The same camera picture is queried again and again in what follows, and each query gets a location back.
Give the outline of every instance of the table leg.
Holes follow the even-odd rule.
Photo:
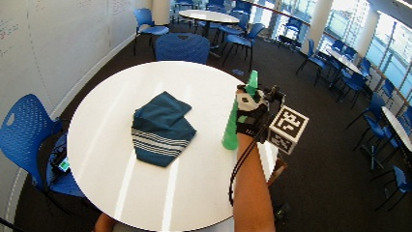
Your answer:
[[[361,145],[360,151],[364,152],[371,157],[371,170],[373,170],[376,168],[375,164],[377,165],[379,168],[384,169],[384,165],[376,159],[376,148],[375,148],[375,146],[372,146],[371,150],[369,150],[364,145]]]
[[[208,29],[209,29],[209,21],[205,22],[205,28],[204,28],[204,37],[208,39]],[[209,44],[209,49],[215,49],[219,46],[212,46],[212,44]],[[216,57],[217,59],[220,58],[220,55],[215,52],[209,52],[209,55],[212,55],[213,57]]]

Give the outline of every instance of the small round table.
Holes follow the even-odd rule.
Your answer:
[[[221,145],[241,82],[205,65],[165,61],[117,72],[88,93],[68,132],[68,161],[79,187],[112,218],[140,229],[189,231],[232,216],[228,188],[236,151]],[[163,168],[136,159],[132,114],[168,91],[192,105],[185,119],[197,130]],[[259,146],[269,178],[277,148]]]
[[[205,11],[205,10],[185,10],[179,12],[179,14],[184,17],[193,18],[196,20],[201,20],[205,22],[205,31],[204,31],[204,37],[208,37],[208,29],[209,29],[209,23],[211,22],[219,22],[219,23],[239,23],[240,20],[223,13]]]

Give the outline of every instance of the white stripe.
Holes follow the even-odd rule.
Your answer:
[[[161,149],[161,148],[151,147],[151,146],[147,146],[144,143],[139,143],[139,142],[135,142],[133,146],[140,148],[140,149],[143,149],[143,150],[145,150],[145,151],[148,151],[148,152],[156,153],[159,155],[177,157],[177,155],[180,154],[177,151],[172,151],[172,150],[165,150],[165,149]]]
[[[185,146],[172,146],[172,145],[168,145],[167,143],[161,143],[161,142],[153,141],[151,139],[147,139],[144,137],[139,137],[139,136],[132,136],[132,140],[143,142],[143,143],[145,143],[151,146],[161,147],[161,148],[169,149],[169,150],[183,151],[183,149],[185,148]]]
[[[168,144],[188,144],[189,142],[187,140],[172,140],[172,139],[168,139],[168,138],[164,138],[164,137],[160,137],[157,134],[155,133],[149,133],[149,132],[144,132],[141,130],[136,130],[136,129],[131,129],[131,134],[132,135],[139,135],[139,136],[144,136],[144,137],[148,137],[148,138],[153,138],[153,140],[157,140],[157,141],[163,141]]]

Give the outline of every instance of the dark carpet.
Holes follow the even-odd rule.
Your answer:
[[[175,24],[169,30],[187,32],[188,26]],[[137,38],[136,56],[132,55],[132,46],[133,43],[101,68],[68,105],[61,118],[71,119],[81,99],[107,77],[131,66],[155,61],[147,37]],[[360,95],[353,109],[352,94],[341,102],[336,102],[339,92],[327,88],[329,82],[325,78],[313,86],[315,65],[308,64],[295,75],[304,59],[304,55],[292,52],[288,47],[279,47],[276,43],[267,43],[260,39],[256,41],[252,68],[259,72],[261,88],[279,85],[285,93],[285,105],[311,119],[292,155],[283,155],[288,168],[271,186],[275,209],[284,203],[289,206],[285,220],[277,223],[277,230],[411,231],[411,197],[407,196],[391,212],[387,212],[388,207],[375,212],[373,209],[385,200],[384,183],[391,175],[369,182],[372,177],[392,168],[392,164],[407,170],[401,153],[396,154],[384,170],[371,170],[369,157],[360,149],[352,151],[367,126],[361,119],[348,130],[345,126],[367,107],[368,98]],[[244,75],[233,76],[241,81],[248,80],[248,62],[244,60],[243,50],[239,50],[237,55],[232,52],[224,67],[221,62],[223,58],[208,57],[209,66],[229,74],[233,74],[232,70],[241,70]],[[391,151],[388,146],[379,158],[383,159]],[[63,213],[53,204],[48,206],[45,197],[33,189],[27,178],[19,200],[16,225],[28,232],[92,231],[99,212],[85,207],[73,197],[57,195],[56,198],[75,215]]]

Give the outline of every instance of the desk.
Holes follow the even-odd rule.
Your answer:
[[[239,23],[240,20],[223,13],[211,12],[205,10],[187,10],[179,12],[179,14],[184,17],[193,18],[196,20],[201,20],[205,22],[205,30],[204,30],[204,37],[208,38],[208,29],[209,29],[209,23],[211,22],[219,22],[219,23]]]
[[[348,58],[347,58],[344,55],[341,55],[337,51],[335,51],[335,50],[331,49],[331,48],[328,48],[325,51],[331,54],[331,56],[332,56],[332,57],[339,61],[339,63],[341,64],[341,68],[340,68],[339,71],[341,71],[341,69],[343,69],[344,67],[347,67],[347,68],[349,68],[353,72],[356,72],[356,73],[360,74],[360,70],[359,70],[357,66],[352,63],[351,60],[348,60]],[[336,82],[336,80],[337,80],[339,71],[336,72],[336,74],[335,74],[335,76],[333,76],[333,80],[332,80],[332,83],[331,83],[331,85],[329,85],[329,88],[332,88],[332,86],[335,85],[335,82]]]
[[[395,115],[391,113],[391,111],[384,106],[383,106],[383,111],[384,111],[387,121],[391,124],[391,127],[393,129],[395,136],[397,137],[397,139],[400,139],[404,147],[409,150],[409,152],[412,152],[411,139],[409,139],[409,136],[408,136],[401,124],[399,123]]]
[[[232,216],[236,151],[221,138],[240,83],[209,66],[165,61],[117,72],[91,90],[71,121],[67,155],[81,191],[112,218],[145,230],[187,231]],[[197,130],[167,168],[136,159],[131,140],[135,110],[164,91],[192,105],[185,119]],[[259,148],[269,178],[277,149]]]

